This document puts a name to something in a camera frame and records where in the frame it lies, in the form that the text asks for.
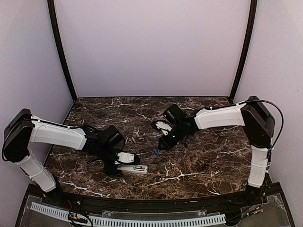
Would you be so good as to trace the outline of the left black frame post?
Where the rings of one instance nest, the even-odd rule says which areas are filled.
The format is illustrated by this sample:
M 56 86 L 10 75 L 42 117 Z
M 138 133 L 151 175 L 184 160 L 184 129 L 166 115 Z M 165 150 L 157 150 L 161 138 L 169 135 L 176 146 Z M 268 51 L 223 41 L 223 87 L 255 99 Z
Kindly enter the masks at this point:
M 78 97 L 76 95 L 76 90 L 75 90 L 75 87 L 72 82 L 72 78 L 70 75 L 66 56 L 64 53 L 64 49 L 63 49 L 63 44 L 62 44 L 61 35 L 60 35 L 60 31 L 59 31 L 59 24 L 58 24 L 57 15 L 56 15 L 55 1 L 47 0 L 47 5 L 48 5 L 48 11 L 49 11 L 49 17 L 50 17 L 50 21 L 51 21 L 54 41 L 55 41 L 57 53 L 59 56 L 60 64 L 61 64 L 61 67 L 63 70 L 63 75 L 65 78 L 69 93 L 71 95 L 71 98 L 72 98 L 73 102 L 76 102 Z

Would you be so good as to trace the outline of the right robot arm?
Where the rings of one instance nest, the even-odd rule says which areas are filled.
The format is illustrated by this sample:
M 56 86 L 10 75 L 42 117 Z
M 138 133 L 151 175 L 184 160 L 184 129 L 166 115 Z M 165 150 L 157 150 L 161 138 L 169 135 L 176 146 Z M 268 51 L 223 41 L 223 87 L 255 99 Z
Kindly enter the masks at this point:
M 242 194 L 242 202 L 252 205 L 260 197 L 260 188 L 271 162 L 271 153 L 276 140 L 273 139 L 275 119 L 265 107 L 266 100 L 250 96 L 248 100 L 229 106 L 206 107 L 190 114 L 177 105 L 170 106 L 163 116 L 165 121 L 153 121 L 151 126 L 163 135 L 158 149 L 170 150 L 186 136 L 199 130 L 225 126 L 242 126 L 249 139 L 252 157 L 248 185 Z

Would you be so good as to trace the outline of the black frame post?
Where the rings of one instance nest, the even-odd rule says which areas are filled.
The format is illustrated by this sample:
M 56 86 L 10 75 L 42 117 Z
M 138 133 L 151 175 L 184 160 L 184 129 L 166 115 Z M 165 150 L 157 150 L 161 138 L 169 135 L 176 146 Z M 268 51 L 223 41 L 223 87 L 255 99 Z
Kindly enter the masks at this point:
M 60 35 L 60 31 L 59 31 L 59 24 L 58 24 L 57 15 L 56 15 L 55 1 L 47 0 L 47 5 L 48 5 L 48 11 L 49 11 L 49 17 L 50 17 L 50 21 L 51 21 L 54 41 L 55 41 L 57 53 L 59 56 L 60 64 L 61 64 L 61 67 L 63 70 L 63 75 L 65 78 L 69 93 L 71 95 L 71 98 L 72 98 L 73 102 L 76 102 L 78 97 L 76 95 L 76 90 L 75 90 L 75 87 L 72 82 L 72 78 L 70 75 L 66 56 L 64 53 L 64 49 L 63 49 L 63 44 L 62 44 L 61 35 Z
M 252 37 L 252 32 L 253 32 L 253 27 L 254 27 L 254 22 L 255 22 L 255 16 L 256 16 L 256 11 L 257 11 L 257 0 L 251 0 L 250 1 L 250 9 L 249 9 L 249 15 L 248 15 L 248 22 L 247 22 L 247 27 L 246 27 L 246 32 L 245 32 L 245 37 L 243 41 L 243 47 L 239 59 L 239 64 L 236 70 L 235 78 L 232 84 L 232 88 L 228 97 L 228 100 L 230 103 L 234 102 L 237 90 L 240 85 L 240 80 L 242 77 L 242 73 L 244 70 L 246 58 L 248 55 L 249 51 L 249 46 L 250 46 L 250 41 Z

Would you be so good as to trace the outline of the white remote control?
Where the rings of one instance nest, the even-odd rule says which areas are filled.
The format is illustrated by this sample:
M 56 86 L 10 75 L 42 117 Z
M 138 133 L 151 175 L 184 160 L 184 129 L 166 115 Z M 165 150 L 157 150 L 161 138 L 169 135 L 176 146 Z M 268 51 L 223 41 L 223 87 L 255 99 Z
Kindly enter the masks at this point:
M 118 165 L 117 169 L 124 172 L 124 173 L 131 173 L 131 174 L 147 174 L 148 167 L 145 165 Z

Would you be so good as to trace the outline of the right black frame post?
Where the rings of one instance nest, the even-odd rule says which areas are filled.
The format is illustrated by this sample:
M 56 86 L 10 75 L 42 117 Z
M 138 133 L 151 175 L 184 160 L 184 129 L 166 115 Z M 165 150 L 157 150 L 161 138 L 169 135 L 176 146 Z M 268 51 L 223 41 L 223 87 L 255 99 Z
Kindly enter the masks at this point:
M 251 0 L 250 1 L 250 9 L 249 9 L 249 15 L 248 15 L 248 22 L 247 22 L 247 27 L 246 27 L 246 32 L 245 32 L 245 37 L 243 41 L 243 47 L 239 59 L 239 64 L 236 70 L 235 78 L 232 84 L 232 88 L 228 97 L 228 100 L 230 103 L 234 102 L 237 90 L 240 85 L 240 80 L 242 77 L 242 73 L 244 70 L 246 58 L 248 55 L 249 51 L 249 46 L 250 46 L 250 41 L 252 37 L 252 32 L 253 32 L 253 27 L 254 27 L 254 22 L 255 22 L 255 16 L 256 16 L 256 11 L 257 11 L 257 0 Z

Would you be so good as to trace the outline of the black front rail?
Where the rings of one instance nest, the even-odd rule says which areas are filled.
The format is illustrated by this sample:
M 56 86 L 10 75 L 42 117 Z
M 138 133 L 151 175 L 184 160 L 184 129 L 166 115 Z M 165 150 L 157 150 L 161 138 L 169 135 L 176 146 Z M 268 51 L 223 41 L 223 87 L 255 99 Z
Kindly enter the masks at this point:
M 71 207 L 72 210 L 86 215 L 102 214 L 105 211 L 168 213 L 205 210 L 208 214 L 214 212 L 227 214 L 228 219 L 234 220 L 241 218 L 241 213 L 247 207 L 269 202 L 271 195 L 280 194 L 282 198 L 284 197 L 280 183 L 267 183 L 263 192 L 265 195 L 255 199 L 249 198 L 249 194 L 246 191 L 241 191 L 224 195 L 177 200 L 110 199 L 64 192 L 63 198 L 66 203 L 63 207 Z

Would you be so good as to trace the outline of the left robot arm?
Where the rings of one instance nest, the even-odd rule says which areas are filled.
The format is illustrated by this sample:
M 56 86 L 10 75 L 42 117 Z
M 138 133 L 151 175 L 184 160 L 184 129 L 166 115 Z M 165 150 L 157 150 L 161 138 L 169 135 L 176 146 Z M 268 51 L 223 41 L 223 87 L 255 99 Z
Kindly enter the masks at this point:
M 123 136 L 114 127 L 104 131 L 91 126 L 67 126 L 48 122 L 33 116 L 29 109 L 22 109 L 4 131 L 2 147 L 3 161 L 16 163 L 34 180 L 56 206 L 63 206 L 67 196 L 57 188 L 54 177 L 29 151 L 29 143 L 47 143 L 75 150 L 83 150 L 101 159 L 107 166 L 106 172 L 115 173 L 116 165 L 131 163 L 132 154 L 116 149 Z

